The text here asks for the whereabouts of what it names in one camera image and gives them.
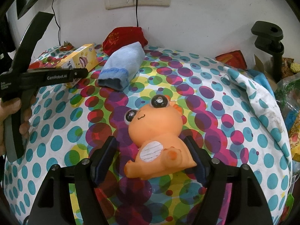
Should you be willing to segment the person left hand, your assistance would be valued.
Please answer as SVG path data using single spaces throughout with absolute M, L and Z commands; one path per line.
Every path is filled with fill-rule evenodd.
M 21 100 L 20 98 L 15 98 L 9 100 L 5 103 L 1 100 L 1 156 L 6 153 L 5 141 L 4 141 L 4 120 L 11 114 L 16 113 L 21 108 Z M 29 119 L 32 116 L 31 107 L 27 108 L 24 111 L 24 123 L 22 123 L 19 127 L 20 134 L 28 138 L 29 136 Z

